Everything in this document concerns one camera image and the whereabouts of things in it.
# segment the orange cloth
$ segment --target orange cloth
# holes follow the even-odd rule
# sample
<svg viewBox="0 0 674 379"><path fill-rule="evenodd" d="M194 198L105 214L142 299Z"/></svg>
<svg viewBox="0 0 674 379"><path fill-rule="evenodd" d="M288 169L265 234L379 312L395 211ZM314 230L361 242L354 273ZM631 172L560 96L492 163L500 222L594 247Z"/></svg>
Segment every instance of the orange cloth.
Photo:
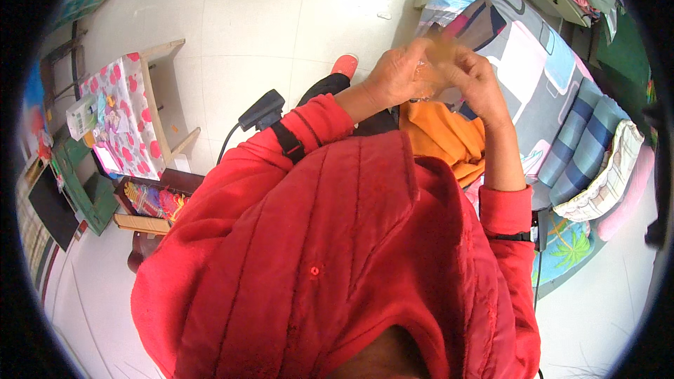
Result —
<svg viewBox="0 0 674 379"><path fill-rule="evenodd" d="M400 105L400 129L410 136L415 155L438 157L451 167L462 188L484 172L484 125L468 122L434 101Z"/></svg>

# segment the slipper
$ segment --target slipper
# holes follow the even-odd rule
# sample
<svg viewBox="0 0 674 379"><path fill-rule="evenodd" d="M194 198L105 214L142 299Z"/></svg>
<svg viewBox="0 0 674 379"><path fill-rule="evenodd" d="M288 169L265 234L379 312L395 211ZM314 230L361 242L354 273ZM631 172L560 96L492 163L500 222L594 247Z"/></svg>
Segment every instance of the slipper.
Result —
<svg viewBox="0 0 674 379"><path fill-rule="evenodd" d="M354 54L345 54L339 57L335 64L332 67L333 73L341 73L347 75L349 80L353 79L353 75L356 73L356 68L358 67L358 58Z"/></svg>

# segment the black strap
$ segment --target black strap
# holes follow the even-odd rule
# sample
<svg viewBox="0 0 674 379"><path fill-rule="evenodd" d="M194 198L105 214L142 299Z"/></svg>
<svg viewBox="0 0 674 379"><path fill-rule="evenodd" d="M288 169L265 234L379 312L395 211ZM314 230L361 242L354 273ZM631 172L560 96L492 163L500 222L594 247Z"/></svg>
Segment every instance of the black strap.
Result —
<svg viewBox="0 0 674 379"><path fill-rule="evenodd" d="M490 237L492 240L531 241L531 232L517 234L497 234Z"/></svg>
<svg viewBox="0 0 674 379"><path fill-rule="evenodd" d="M278 144L283 148L283 155L290 158L292 164L297 164L304 158L304 145L297 139L297 137L283 126L283 123L278 122L270 126L272 131L276 134Z"/></svg>

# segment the blue striped pillow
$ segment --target blue striped pillow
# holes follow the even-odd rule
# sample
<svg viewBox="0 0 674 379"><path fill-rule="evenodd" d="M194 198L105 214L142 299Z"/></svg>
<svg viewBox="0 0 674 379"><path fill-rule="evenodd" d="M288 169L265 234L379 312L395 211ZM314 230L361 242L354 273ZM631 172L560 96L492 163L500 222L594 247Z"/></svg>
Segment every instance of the blue striped pillow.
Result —
<svg viewBox="0 0 674 379"><path fill-rule="evenodd" d="M594 108L603 96L596 84L583 78L576 96L576 101L566 116L557 138L552 142L550 153L538 172L538 180L544 185L552 187L564 172L567 164L576 151L585 126L592 118Z"/></svg>
<svg viewBox="0 0 674 379"><path fill-rule="evenodd" d="M619 105L604 95L594 108L574 156L550 191L553 206L563 204L585 190L594 180L604 152L611 144L615 129L623 119L629 119Z"/></svg>

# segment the red quilted jacket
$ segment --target red quilted jacket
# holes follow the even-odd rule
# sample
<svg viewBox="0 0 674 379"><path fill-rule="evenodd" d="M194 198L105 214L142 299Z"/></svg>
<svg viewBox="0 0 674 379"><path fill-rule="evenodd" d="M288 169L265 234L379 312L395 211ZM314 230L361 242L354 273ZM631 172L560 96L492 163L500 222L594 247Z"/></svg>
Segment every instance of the red quilted jacket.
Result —
<svg viewBox="0 0 674 379"><path fill-rule="evenodd" d="M140 266L133 321L167 377L324 377L405 327L434 378L532 378L540 338L530 189L481 189L481 222L450 168L403 132L347 138L332 96L225 154Z"/></svg>

